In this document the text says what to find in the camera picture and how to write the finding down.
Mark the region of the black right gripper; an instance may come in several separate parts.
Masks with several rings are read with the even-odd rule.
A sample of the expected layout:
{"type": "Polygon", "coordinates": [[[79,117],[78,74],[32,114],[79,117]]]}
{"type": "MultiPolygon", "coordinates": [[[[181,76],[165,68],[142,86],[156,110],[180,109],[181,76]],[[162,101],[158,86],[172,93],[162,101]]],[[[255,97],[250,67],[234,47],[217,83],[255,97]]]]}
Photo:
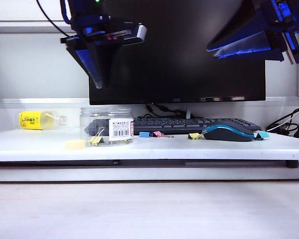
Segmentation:
{"type": "Polygon", "coordinates": [[[272,32],[280,34],[291,63],[299,63],[299,0],[241,1],[237,11],[207,44],[208,50],[217,50],[216,59],[246,58],[284,60],[282,50],[262,31],[266,20],[272,32]]]}

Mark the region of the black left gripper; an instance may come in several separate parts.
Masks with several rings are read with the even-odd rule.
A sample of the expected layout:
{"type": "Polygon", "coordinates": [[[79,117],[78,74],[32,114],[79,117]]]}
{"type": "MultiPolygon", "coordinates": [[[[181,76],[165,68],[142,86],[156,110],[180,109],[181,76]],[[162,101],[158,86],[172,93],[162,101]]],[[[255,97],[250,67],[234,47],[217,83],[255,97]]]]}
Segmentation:
{"type": "Polygon", "coordinates": [[[130,22],[111,16],[76,16],[63,20],[75,35],[60,42],[92,79],[97,89],[109,88],[112,63],[118,49],[129,43],[130,22]]]}

